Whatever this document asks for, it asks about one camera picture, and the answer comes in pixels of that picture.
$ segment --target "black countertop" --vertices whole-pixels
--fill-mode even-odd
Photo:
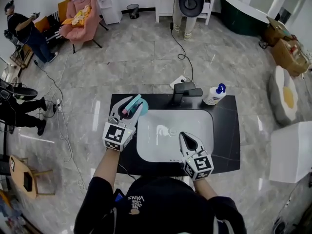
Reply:
[[[180,106],[172,106],[172,94],[141,94],[150,110],[205,110],[211,114],[214,124],[213,174],[239,170],[240,139],[235,96],[225,96],[216,106],[202,102],[203,97],[184,97]],[[113,94],[111,107],[121,99],[134,94]],[[147,162],[137,153],[137,136],[121,152],[119,164],[129,174],[141,176],[185,176],[182,163]],[[125,174],[118,166],[118,173]]]

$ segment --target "white sneaker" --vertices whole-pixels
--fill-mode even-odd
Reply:
[[[177,32],[179,32],[179,31],[180,31],[180,26],[174,24],[174,30],[177,31]]]
[[[53,58],[49,61],[49,63],[51,63],[58,55],[59,55],[59,52],[56,51],[56,52],[54,53]]]
[[[192,33],[191,32],[188,33],[188,34],[184,33],[184,40],[185,41],[188,41],[189,39],[191,39],[191,37],[192,37]]]

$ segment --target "white bottle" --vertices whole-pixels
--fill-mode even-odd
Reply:
[[[207,105],[216,105],[222,98],[225,97],[225,89],[225,85],[223,83],[220,83],[218,87],[213,87],[209,90],[208,96],[203,99],[203,101]]]

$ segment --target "black-and-white marker cube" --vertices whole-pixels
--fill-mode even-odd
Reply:
[[[185,159],[183,159],[183,162],[184,171],[193,181],[208,177],[209,174],[214,170],[211,155],[199,156],[190,154]]]
[[[122,151],[134,135],[134,131],[106,122],[103,132],[104,146]]]

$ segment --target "blue spray nozzle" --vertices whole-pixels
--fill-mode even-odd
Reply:
[[[225,93],[226,86],[220,83],[218,88],[215,90],[217,94]]]

